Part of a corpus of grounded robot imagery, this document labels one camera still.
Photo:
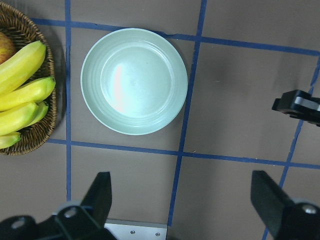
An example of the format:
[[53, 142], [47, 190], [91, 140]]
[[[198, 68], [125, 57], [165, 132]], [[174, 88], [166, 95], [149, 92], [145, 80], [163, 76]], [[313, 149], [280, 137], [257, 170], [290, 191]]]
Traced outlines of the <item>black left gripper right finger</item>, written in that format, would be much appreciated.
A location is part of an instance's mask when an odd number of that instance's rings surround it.
[[295, 205], [294, 201], [263, 170], [252, 172], [250, 201], [270, 234], [277, 238], [286, 213]]

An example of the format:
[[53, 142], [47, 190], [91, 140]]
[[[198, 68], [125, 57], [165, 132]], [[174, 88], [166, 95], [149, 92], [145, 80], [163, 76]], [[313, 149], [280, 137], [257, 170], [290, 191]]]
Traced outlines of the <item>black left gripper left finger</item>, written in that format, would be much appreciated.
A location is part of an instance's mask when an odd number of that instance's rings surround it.
[[111, 174], [98, 172], [84, 198], [80, 202], [89, 215], [104, 227], [111, 209]]

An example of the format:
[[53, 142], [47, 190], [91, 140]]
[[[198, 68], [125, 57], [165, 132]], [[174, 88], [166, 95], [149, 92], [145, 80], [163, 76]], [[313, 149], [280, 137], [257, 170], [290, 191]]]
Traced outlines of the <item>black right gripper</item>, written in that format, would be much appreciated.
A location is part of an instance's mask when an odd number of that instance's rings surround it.
[[302, 90], [283, 93], [274, 100], [272, 110], [313, 125], [320, 124], [320, 98]]

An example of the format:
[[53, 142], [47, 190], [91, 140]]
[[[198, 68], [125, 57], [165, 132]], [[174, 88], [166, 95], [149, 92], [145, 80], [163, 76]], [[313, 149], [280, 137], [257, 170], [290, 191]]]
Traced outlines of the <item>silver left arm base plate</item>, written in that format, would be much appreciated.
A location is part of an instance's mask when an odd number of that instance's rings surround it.
[[117, 240], [166, 240], [168, 226], [160, 223], [107, 219], [104, 227]]

